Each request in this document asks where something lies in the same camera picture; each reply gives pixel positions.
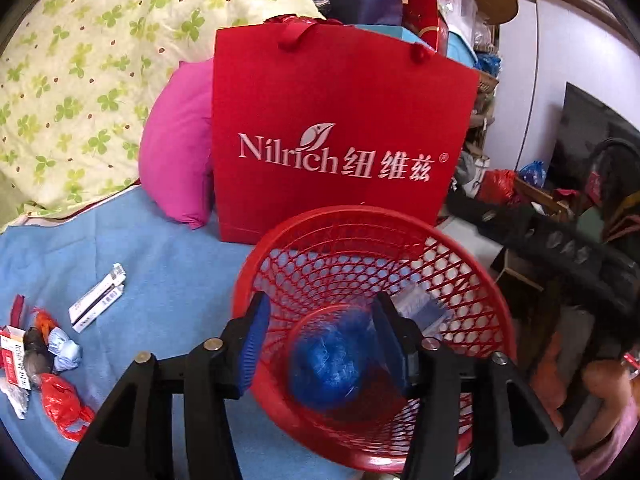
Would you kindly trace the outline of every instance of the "television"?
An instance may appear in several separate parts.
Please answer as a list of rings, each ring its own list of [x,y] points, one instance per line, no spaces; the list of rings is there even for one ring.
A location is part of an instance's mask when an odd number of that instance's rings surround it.
[[[592,95],[567,83],[545,187],[583,190],[587,159],[593,149],[609,137],[622,137],[640,148],[640,132],[631,123]],[[628,164],[628,159],[626,150],[610,150],[599,173],[604,176],[610,168]]]

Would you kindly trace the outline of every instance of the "blue bedsheet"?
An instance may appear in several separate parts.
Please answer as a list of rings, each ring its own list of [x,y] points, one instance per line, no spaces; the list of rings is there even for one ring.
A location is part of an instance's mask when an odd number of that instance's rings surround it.
[[[137,352],[166,358],[220,334],[251,247],[222,243],[215,233],[215,220],[196,231],[169,221],[142,189],[58,227],[10,228],[0,236],[0,321],[8,320],[16,294],[25,295],[29,306],[48,309],[82,346],[82,365],[63,377],[97,409]],[[116,262],[127,272],[123,297],[77,334],[67,309]],[[187,474],[178,400],[174,462],[179,480]],[[227,413],[245,480],[343,480],[354,474],[291,440],[251,394],[229,401]],[[25,420],[18,420],[1,396],[0,418],[42,480],[62,476],[76,445],[58,434],[39,394],[31,395]]]

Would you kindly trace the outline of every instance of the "leaf logo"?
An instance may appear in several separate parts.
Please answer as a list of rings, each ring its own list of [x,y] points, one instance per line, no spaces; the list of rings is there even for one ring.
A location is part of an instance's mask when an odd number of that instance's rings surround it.
[[[298,152],[312,152],[313,150],[317,150],[324,144],[334,126],[335,123],[322,123],[310,127],[302,134],[302,137],[300,137],[300,147],[296,150]]]

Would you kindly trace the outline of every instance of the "floral blanket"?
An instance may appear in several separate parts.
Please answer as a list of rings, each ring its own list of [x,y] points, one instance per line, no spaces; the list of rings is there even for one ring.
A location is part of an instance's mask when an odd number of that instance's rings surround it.
[[[215,31],[311,0],[40,0],[0,59],[0,233],[129,187],[156,97]]]

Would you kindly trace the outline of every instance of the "red box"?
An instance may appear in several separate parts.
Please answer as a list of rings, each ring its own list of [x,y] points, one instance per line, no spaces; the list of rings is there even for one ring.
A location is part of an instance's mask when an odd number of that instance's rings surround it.
[[[433,223],[478,75],[421,44],[312,22],[219,30],[212,161],[220,236],[256,243],[310,209]]]
[[[402,0],[402,26],[432,46],[438,54],[447,55],[449,27],[438,8],[438,0]]]

